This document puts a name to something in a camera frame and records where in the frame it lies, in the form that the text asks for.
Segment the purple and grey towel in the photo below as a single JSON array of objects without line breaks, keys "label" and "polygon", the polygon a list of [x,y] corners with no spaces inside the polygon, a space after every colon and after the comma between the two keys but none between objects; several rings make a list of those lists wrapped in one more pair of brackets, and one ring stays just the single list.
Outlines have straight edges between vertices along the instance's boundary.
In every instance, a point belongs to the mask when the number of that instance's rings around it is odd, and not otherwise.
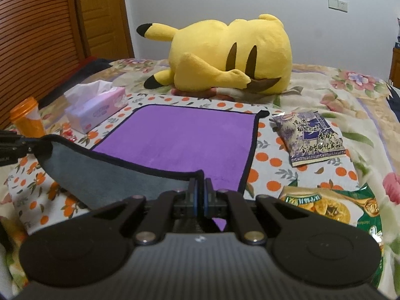
[{"label": "purple and grey towel", "polygon": [[46,174],[93,210],[136,194],[154,200],[186,190],[191,180],[244,192],[258,124],[268,115],[150,104],[91,149],[46,135],[34,155]]}]

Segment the orange lidded plastic bottle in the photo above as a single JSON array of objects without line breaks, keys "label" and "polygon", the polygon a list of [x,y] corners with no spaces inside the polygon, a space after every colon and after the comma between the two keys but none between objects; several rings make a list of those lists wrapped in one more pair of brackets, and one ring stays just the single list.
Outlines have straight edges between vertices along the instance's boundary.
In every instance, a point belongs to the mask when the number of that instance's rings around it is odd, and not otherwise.
[{"label": "orange lidded plastic bottle", "polygon": [[39,104],[34,97],[28,97],[11,109],[10,120],[27,138],[40,138],[46,134],[39,114]]}]

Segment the small red snack packet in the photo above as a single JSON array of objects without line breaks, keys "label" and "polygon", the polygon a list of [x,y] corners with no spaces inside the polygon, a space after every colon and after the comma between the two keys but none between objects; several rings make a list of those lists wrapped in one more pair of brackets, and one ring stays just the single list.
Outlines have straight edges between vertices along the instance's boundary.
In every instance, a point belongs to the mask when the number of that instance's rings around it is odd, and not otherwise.
[{"label": "small red snack packet", "polygon": [[62,135],[63,138],[71,141],[71,142],[76,142],[77,141],[77,137],[75,135]]}]

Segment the pink tissue box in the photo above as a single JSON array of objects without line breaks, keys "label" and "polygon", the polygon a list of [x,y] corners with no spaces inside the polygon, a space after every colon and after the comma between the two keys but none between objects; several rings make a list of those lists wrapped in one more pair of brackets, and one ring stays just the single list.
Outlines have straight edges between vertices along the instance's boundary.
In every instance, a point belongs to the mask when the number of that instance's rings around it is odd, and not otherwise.
[{"label": "pink tissue box", "polygon": [[81,83],[64,93],[65,115],[71,127],[86,134],[128,104],[126,88],[105,80]]}]

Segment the purple snack bag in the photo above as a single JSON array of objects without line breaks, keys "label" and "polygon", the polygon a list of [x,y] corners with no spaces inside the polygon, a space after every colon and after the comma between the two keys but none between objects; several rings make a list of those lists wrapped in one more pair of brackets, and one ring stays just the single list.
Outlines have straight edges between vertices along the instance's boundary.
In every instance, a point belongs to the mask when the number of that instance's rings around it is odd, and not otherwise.
[{"label": "purple snack bag", "polygon": [[343,139],[317,111],[276,114],[272,122],[293,167],[344,156]]}]

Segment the wooden slatted headboard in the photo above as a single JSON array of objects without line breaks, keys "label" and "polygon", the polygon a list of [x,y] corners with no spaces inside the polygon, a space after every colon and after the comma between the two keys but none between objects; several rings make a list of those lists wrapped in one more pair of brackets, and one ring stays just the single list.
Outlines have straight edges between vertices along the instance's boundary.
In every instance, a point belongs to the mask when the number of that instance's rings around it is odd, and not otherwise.
[{"label": "wooden slatted headboard", "polygon": [[1,128],[15,106],[46,97],[85,57],[75,0],[1,0]]}]

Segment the green yellow chip bag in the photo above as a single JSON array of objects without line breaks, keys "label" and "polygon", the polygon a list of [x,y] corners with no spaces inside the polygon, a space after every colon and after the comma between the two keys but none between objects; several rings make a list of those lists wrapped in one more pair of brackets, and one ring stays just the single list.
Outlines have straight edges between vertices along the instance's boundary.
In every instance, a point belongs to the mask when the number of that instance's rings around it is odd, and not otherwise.
[{"label": "green yellow chip bag", "polygon": [[329,189],[288,185],[283,188],[279,199],[337,222],[359,228],[378,243],[381,251],[384,250],[383,225],[378,202],[367,184],[355,191],[339,190],[337,187]]}]

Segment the yellow Pikachu plush toy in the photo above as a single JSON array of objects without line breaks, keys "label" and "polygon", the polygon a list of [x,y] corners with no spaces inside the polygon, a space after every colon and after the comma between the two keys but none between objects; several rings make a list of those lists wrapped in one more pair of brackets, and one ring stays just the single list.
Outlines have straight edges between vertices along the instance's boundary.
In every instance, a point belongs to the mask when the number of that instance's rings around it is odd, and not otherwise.
[{"label": "yellow Pikachu plush toy", "polygon": [[229,24],[202,20],[181,29],[154,22],[141,24],[136,31],[146,39],[171,44],[169,67],[145,80],[148,90],[172,86],[195,93],[226,88],[271,95],[290,84],[291,43],[274,15]]}]

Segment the floral bed blanket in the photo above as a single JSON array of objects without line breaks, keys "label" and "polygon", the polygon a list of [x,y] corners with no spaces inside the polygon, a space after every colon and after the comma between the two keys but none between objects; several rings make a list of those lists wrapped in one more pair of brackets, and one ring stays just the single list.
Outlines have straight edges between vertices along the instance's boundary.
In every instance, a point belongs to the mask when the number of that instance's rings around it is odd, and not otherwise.
[{"label": "floral bed blanket", "polygon": [[[164,60],[96,60],[71,78],[71,84],[110,81],[124,87],[128,94],[182,96],[169,87],[147,90],[143,84],[157,71],[167,68]],[[221,89],[204,99],[258,106],[272,113],[317,111],[344,136],[346,155],[350,156],[359,179],[367,184],[380,207],[384,243],[384,269],[378,288],[386,296],[399,295],[399,121],[387,102],[387,84],[372,76],[325,66],[296,64],[287,93],[262,97]],[[62,94],[49,97],[44,108],[60,102]],[[1,169],[1,188],[9,176]],[[1,214],[5,234],[1,237],[1,294],[9,299],[27,285],[18,261],[18,250],[30,232],[20,230],[14,220]]]}]

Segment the wooden door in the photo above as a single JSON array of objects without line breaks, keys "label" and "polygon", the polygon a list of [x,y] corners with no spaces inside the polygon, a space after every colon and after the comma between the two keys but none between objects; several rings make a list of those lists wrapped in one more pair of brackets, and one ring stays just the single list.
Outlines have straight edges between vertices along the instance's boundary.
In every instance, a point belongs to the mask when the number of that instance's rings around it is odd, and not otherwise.
[{"label": "wooden door", "polygon": [[88,56],[134,57],[125,0],[76,0],[76,9]]}]

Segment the dark blue bed sheet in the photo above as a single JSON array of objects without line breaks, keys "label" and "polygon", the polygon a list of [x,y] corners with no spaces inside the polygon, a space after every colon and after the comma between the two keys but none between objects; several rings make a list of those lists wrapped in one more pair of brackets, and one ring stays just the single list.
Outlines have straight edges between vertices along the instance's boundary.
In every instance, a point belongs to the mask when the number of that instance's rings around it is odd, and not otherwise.
[{"label": "dark blue bed sheet", "polygon": [[389,95],[386,100],[391,111],[394,112],[397,120],[400,122],[400,90],[393,85],[387,85],[387,87]]}]

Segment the wooden sideboard cabinet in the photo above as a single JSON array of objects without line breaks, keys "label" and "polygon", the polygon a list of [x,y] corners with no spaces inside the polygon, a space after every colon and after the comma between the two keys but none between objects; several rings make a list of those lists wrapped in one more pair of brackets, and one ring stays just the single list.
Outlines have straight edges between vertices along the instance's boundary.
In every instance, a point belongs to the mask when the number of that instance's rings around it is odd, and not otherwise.
[{"label": "wooden sideboard cabinet", "polygon": [[389,80],[395,88],[400,88],[400,49],[396,47],[392,49]]}]

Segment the white wall switch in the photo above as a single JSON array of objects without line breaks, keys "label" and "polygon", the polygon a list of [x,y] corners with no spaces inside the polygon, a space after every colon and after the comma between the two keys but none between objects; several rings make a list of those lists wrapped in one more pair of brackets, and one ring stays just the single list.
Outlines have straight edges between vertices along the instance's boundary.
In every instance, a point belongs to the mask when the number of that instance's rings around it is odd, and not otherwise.
[{"label": "white wall switch", "polygon": [[347,13],[348,3],[340,0],[328,0],[328,8]]}]

